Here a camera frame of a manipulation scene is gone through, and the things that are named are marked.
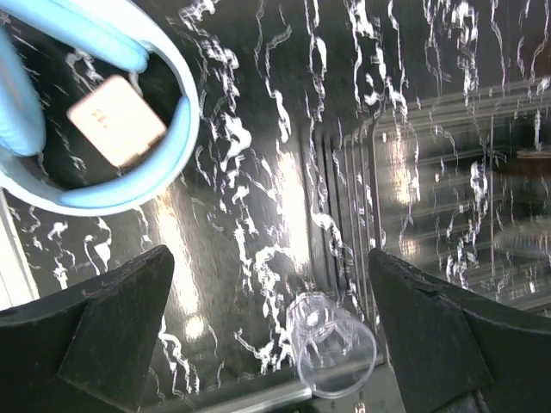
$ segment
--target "black surface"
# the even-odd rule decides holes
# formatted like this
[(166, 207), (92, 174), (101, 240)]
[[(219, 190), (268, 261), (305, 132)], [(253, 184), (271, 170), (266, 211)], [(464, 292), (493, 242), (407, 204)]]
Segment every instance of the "black surface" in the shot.
[[(369, 106), (364, 97), (375, 90), (387, 99), (389, 113), (395, 104), (399, 116), (402, 106), (390, 100), (389, 85), (403, 92), (413, 112), (417, 98), (424, 102), (461, 93), (466, 72), (472, 89), (477, 79), (478, 87), (484, 88), (500, 86), (503, 76), (505, 87), (528, 78), (535, 50), (531, 45), (543, 39), (545, 9), (542, 3), (532, 2), (525, 15), (523, 2), (499, 2), (494, 21), (500, 29), (500, 45), (492, 25), (492, 2), (486, 0), (470, 2), (476, 19), (466, 18), (463, 27), (452, 24), (452, 9), (459, 1), (450, 7), (432, 1), (425, 11), (424, 2), (395, 0), (392, 12), (398, 29), (389, 17), (389, 2), (383, 0), (136, 3), (181, 50), (201, 97), (197, 146), (182, 175), (141, 208), (101, 219), (58, 216), (9, 194), (7, 198), (42, 296), (117, 268), (153, 245), (170, 247), (176, 267), (165, 310), (166, 329), (157, 341), (142, 405), (185, 399), (182, 410), (191, 411), (195, 400), (204, 406), (246, 393), (250, 380), (260, 375), (266, 377), (258, 380), (259, 385), (266, 386), (279, 382), (281, 376), (294, 377), (282, 327), (285, 308), (297, 289), (315, 286), (339, 299), (357, 291), (350, 283), (351, 262), (365, 254), (368, 245), (354, 250), (341, 227), (340, 217), (347, 209), (340, 208), (335, 188), (341, 185), (338, 173), (344, 167), (333, 155), (341, 136), (356, 130), (379, 108), (378, 102)], [(362, 5), (365, 10), (354, 10)], [(363, 11), (370, 26), (362, 20)], [(73, 71), (65, 62), (70, 48), (15, 19), (3, 16), (3, 20), (47, 117), (47, 147), (43, 159), (36, 162), (67, 188), (116, 175), (119, 171), (98, 157), (65, 117), (66, 109), (89, 93), (86, 84), (93, 89), (101, 82), (97, 75), (107, 77), (116, 70), (101, 61), (86, 65), (79, 60)], [(471, 28), (474, 20), (477, 40), (459, 45), (464, 28)], [(312, 54), (310, 50), (316, 38), (326, 46), (323, 76), (319, 49), (314, 47)], [(524, 76), (516, 64), (521, 40), (527, 45), (520, 48)], [(385, 77), (381, 77), (377, 48), (382, 50)], [(355, 83), (359, 52), (362, 61)], [(537, 56), (536, 76), (548, 74), (540, 60), (544, 54)], [(179, 97), (172, 74), (152, 59), (139, 85), (153, 109), (168, 122)], [(286, 142), (281, 132), (283, 117), (272, 97), (275, 90), (281, 93), (289, 117)], [(241, 122), (252, 142), (242, 157), (226, 163), (228, 148), (238, 139), (226, 130), (227, 116)], [(474, 141), (479, 145), (478, 137)], [(445, 139), (434, 147), (439, 145), (446, 150), (451, 146)], [(421, 158), (427, 147), (420, 146)], [(455, 161), (446, 165), (452, 171)], [(419, 207), (435, 205), (433, 181), (421, 183), (425, 192)], [(400, 188), (395, 182), (385, 183), (380, 197), (391, 198)], [(447, 204), (451, 198), (459, 204), (470, 190), (465, 184), (455, 196), (450, 188), (452, 196), (438, 195), (438, 201)], [(397, 209), (395, 204), (381, 214)], [(408, 207), (412, 209), (412, 205), (399, 205), (399, 223), (406, 221)], [(455, 222), (465, 225), (476, 218), (473, 213), (454, 216)], [(442, 218), (439, 230), (433, 222), (407, 229), (417, 231), (423, 226), (436, 235), (447, 224)], [(478, 239), (484, 234), (477, 234)], [(388, 244), (401, 245), (400, 235), (400, 229), (388, 230)], [(448, 241), (449, 256), (459, 255), (461, 239)], [(418, 255), (435, 255), (439, 245), (422, 243)]]
[(551, 320), (484, 299), (377, 249), (369, 252), (369, 266), (408, 412), (551, 410)]
[(136, 411), (173, 272), (172, 254), (158, 246), (0, 311), (3, 411)]

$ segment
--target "beige label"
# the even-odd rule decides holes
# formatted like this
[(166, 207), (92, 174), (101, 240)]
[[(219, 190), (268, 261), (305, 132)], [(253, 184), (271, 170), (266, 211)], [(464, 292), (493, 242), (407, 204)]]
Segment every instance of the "beige label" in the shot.
[(131, 163), (166, 133), (164, 123), (119, 75), (72, 106), (67, 117), (117, 167)]

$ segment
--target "clear plastic cup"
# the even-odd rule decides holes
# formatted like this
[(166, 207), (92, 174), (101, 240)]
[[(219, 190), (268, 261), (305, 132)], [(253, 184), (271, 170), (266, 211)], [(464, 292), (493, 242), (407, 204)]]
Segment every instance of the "clear plastic cup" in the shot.
[(287, 329), (300, 381), (320, 398), (359, 389), (375, 367), (371, 330), (323, 293), (302, 293), (287, 308)]

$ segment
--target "light blue headphones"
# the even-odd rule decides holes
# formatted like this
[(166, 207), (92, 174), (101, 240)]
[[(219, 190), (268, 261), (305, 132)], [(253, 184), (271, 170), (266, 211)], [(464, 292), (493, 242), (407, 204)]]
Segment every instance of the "light blue headphones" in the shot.
[(193, 152), (199, 103), (188, 65), (163, 30), (128, 0), (0, 0), (0, 9), (124, 71), (144, 71), (155, 52), (183, 94), (161, 144), (139, 167), (110, 182), (63, 191), (44, 183), (24, 158), (43, 149), (46, 128), (38, 96), (0, 28), (0, 186), (55, 213), (98, 216), (141, 205), (170, 185)]

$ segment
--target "ear cushion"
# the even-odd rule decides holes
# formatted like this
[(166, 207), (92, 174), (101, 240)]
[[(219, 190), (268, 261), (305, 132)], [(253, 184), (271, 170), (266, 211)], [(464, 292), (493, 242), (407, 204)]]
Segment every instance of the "ear cushion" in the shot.
[(42, 151), (46, 127), (38, 96), (9, 36), (0, 28), (0, 145), (29, 157)]
[(186, 149), (190, 125), (191, 107), (189, 99), (183, 97), (176, 106), (169, 131), (145, 162), (113, 181), (64, 192), (60, 195), (61, 202), (75, 208), (116, 207), (164, 188), (166, 181), (175, 178), (172, 174)]
[(149, 53), (140, 43), (70, 1), (0, 0), (0, 9), (124, 71), (147, 67)]

